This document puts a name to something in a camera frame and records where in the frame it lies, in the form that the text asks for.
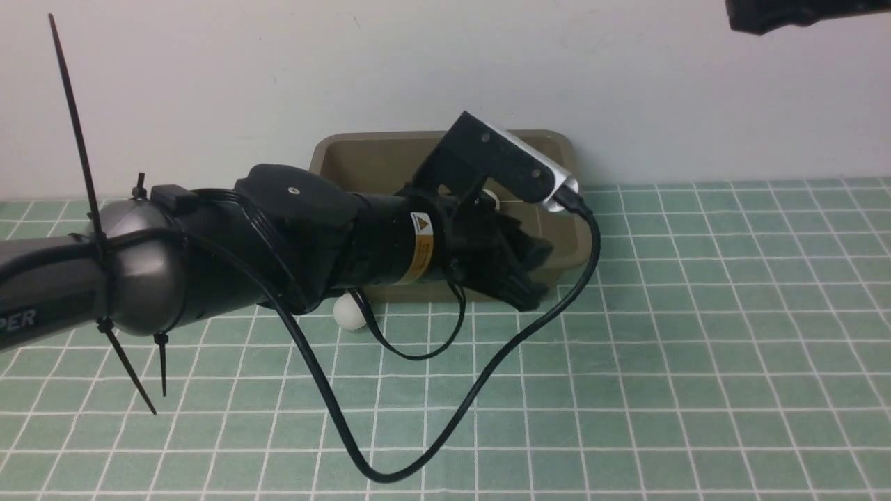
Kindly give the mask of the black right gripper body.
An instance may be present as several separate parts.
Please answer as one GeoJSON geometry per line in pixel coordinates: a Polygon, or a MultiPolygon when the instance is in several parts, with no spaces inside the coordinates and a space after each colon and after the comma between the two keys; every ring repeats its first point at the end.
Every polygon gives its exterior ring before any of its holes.
{"type": "Polygon", "coordinates": [[[732,31],[766,35],[784,26],[888,13],[889,1],[726,1],[732,31]]]}

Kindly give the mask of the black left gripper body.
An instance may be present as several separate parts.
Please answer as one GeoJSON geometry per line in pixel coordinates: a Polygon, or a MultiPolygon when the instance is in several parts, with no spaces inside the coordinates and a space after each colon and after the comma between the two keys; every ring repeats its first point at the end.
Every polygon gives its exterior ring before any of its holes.
{"type": "Polygon", "coordinates": [[[459,209],[456,196],[437,196],[435,279],[487,296],[487,263],[502,261],[502,212],[486,202],[459,209]]]}

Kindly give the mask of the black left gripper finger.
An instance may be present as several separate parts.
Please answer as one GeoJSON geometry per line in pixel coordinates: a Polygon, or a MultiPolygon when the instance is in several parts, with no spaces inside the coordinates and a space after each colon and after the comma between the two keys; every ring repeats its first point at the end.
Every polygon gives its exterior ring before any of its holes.
{"type": "Polygon", "coordinates": [[[515,310],[538,310],[548,289],[544,283],[532,279],[516,261],[487,263],[487,296],[511,305],[515,310]]]}
{"type": "Polygon", "coordinates": [[[553,244],[541,237],[533,237],[521,227],[521,221],[509,215],[500,216],[501,269],[513,273],[532,273],[544,266],[553,253],[553,244]]]}

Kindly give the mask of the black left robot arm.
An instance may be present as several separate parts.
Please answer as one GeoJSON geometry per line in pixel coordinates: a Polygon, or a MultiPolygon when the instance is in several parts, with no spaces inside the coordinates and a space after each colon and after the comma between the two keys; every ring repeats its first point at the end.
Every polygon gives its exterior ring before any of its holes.
{"type": "Polygon", "coordinates": [[[547,291],[534,272],[553,252],[486,196],[357,193],[273,164],[232,189],[156,185],[100,219],[104,256],[91,228],[2,242],[3,350],[102,318],[152,336],[269,308],[233,257],[295,316],[348,289],[439,282],[531,311],[547,291]]]}

